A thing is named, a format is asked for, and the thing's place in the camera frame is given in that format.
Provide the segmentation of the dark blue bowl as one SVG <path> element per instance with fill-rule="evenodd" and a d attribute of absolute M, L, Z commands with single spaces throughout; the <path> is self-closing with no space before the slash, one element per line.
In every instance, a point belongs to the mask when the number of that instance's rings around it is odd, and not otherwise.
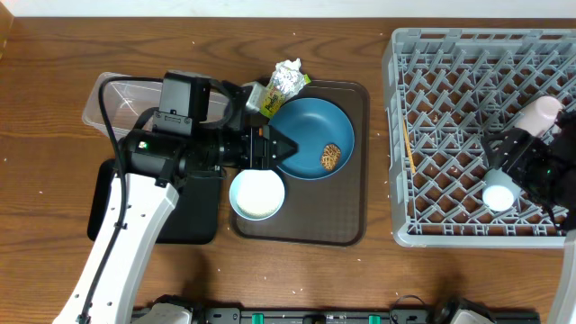
<path fill-rule="evenodd" d="M 356 144 L 352 122 L 337 105 L 319 98 L 300 98 L 284 104 L 269 125 L 298 144 L 298 152 L 279 169 L 301 180 L 320 180 L 338 172 L 351 158 Z M 327 149 L 338 148 L 339 158 L 332 168 L 322 159 Z"/>

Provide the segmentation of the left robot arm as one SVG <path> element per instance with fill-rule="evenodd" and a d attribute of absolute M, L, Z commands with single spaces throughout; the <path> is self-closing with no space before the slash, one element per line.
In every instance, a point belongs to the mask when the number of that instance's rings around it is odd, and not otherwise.
<path fill-rule="evenodd" d="M 179 194 L 223 167 L 267 170 L 298 145 L 272 126 L 196 129 L 174 135 L 135 129 L 113 144 L 117 175 L 83 273 L 57 323 L 128 323 L 158 234 Z"/>

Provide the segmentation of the brown mushroom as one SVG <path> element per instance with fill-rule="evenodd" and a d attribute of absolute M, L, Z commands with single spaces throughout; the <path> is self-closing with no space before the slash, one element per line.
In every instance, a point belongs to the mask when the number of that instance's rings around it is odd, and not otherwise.
<path fill-rule="evenodd" d="M 320 164 L 327 171 L 333 171 L 341 158 L 340 148 L 333 143 L 328 144 L 320 157 Z"/>

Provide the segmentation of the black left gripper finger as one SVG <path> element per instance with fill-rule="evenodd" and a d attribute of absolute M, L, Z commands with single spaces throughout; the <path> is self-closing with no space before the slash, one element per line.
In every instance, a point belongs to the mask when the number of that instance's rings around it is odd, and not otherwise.
<path fill-rule="evenodd" d="M 289 145 L 291 147 L 297 147 L 298 146 L 298 144 L 295 141 L 293 141 L 289 137 L 285 136 L 283 133 L 281 133 L 274 126 L 269 125 L 268 126 L 268 132 L 269 132 L 269 139 L 275 144 L 285 144 L 285 145 Z"/>
<path fill-rule="evenodd" d="M 295 155 L 298 147 L 291 146 L 272 146 L 269 149 L 269 168 L 274 169 L 281 165 L 287 158 Z"/>

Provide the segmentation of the light blue cup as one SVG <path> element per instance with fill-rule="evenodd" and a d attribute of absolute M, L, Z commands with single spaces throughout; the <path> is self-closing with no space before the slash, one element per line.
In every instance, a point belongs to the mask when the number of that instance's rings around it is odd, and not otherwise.
<path fill-rule="evenodd" d="M 510 209 L 521 194 L 521 188 L 501 169 L 490 169 L 483 182 L 482 201 L 494 212 Z"/>

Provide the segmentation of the pink cup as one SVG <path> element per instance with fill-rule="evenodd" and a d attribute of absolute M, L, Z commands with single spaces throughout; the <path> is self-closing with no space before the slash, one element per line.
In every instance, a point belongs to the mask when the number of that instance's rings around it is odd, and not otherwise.
<path fill-rule="evenodd" d="M 556 98 L 549 95 L 541 96 L 519 112 L 519 119 L 514 126 L 540 138 L 553 127 L 562 109 L 561 102 Z"/>

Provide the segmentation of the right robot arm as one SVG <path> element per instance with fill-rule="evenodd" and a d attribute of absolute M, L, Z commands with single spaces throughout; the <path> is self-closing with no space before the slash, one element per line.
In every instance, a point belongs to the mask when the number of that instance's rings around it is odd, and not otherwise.
<path fill-rule="evenodd" d="M 567 210 L 556 227 L 565 233 L 562 271 L 547 321 L 575 324 L 575 112 L 563 112 L 559 132 L 546 143 L 522 129 L 481 140 L 488 164 L 511 177 L 533 203 L 554 219 L 553 207 Z"/>

